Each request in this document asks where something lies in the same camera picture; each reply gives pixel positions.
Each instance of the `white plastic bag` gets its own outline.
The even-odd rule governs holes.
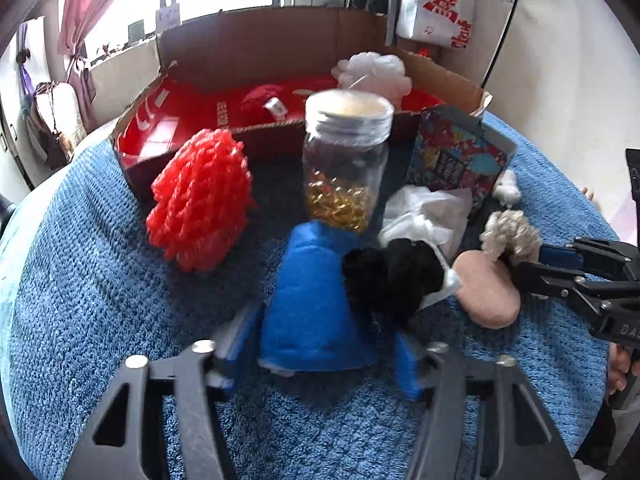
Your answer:
[[[432,292],[431,294],[427,294],[424,297],[418,310],[422,310],[434,303],[438,303],[439,301],[448,298],[452,294],[455,294],[457,291],[459,291],[460,287],[462,286],[462,280],[460,280],[460,276],[458,276],[458,273],[455,270],[449,267],[449,264],[444,259],[444,256],[442,256],[440,250],[438,250],[438,248],[428,240],[426,241],[426,243],[428,243],[433,248],[436,257],[439,259],[440,264],[444,269],[444,280],[442,281],[442,288],[440,290]]]
[[[396,34],[408,40],[465,48],[474,6],[474,0],[401,0]]]

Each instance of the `bag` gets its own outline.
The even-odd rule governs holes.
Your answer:
[[[408,40],[466,48],[474,0],[401,0],[396,34]]]
[[[71,162],[76,146],[86,137],[73,87],[66,83],[40,83],[24,113],[36,158],[52,170]],[[65,120],[59,128],[56,118],[61,116]]]

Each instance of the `glass jar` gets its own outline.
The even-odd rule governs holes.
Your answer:
[[[361,233],[378,200],[394,108],[370,92],[326,90],[306,100],[305,118],[309,215]]]

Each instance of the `pink curtain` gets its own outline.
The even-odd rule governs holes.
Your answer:
[[[95,97],[94,82],[84,53],[86,35],[95,27],[114,0],[65,0],[58,53],[71,57],[67,81],[76,90],[82,122],[87,132],[96,124],[91,102]]]

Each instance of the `red knitted ball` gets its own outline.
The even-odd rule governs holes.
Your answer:
[[[157,204],[146,217],[149,242],[184,271],[215,267],[247,224],[254,202],[242,147],[229,130],[202,130],[151,185]]]
[[[247,126],[274,123],[276,119],[264,105],[272,97],[277,97],[282,101],[285,94],[284,88],[280,85],[260,85],[252,89],[240,103],[242,120]]]

